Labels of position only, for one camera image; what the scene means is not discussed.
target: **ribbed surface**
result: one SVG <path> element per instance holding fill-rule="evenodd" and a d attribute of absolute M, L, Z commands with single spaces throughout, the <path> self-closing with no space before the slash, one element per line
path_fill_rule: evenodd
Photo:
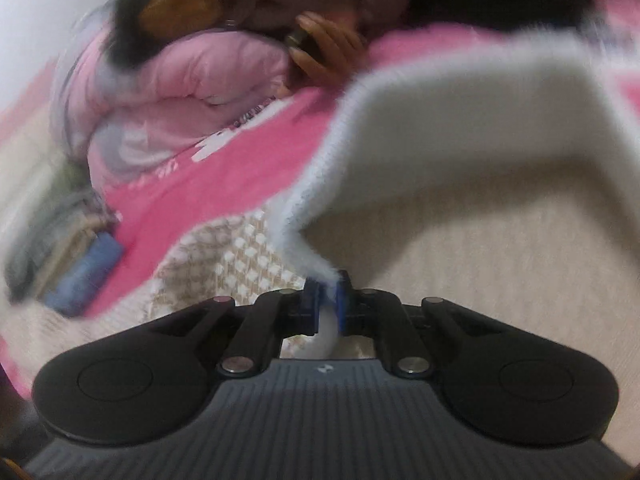
<path fill-rule="evenodd" d="M 377 361 L 273 362 L 225 383 L 193 424 L 136 449 L 54 443 L 38 480 L 612 480 L 628 470 L 595 442 L 526 450 L 475 434 L 428 384 Z"/>

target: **silver bolt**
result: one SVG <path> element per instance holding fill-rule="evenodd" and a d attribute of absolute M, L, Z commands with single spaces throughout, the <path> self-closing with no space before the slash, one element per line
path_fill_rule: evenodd
<path fill-rule="evenodd" d="M 398 368 L 405 374 L 423 374 L 430 366 L 427 359 L 423 357 L 405 357 L 398 361 Z"/>
<path fill-rule="evenodd" d="M 254 367 L 254 362 L 248 357 L 228 357 L 222 361 L 222 369 L 230 374 L 244 374 Z"/>

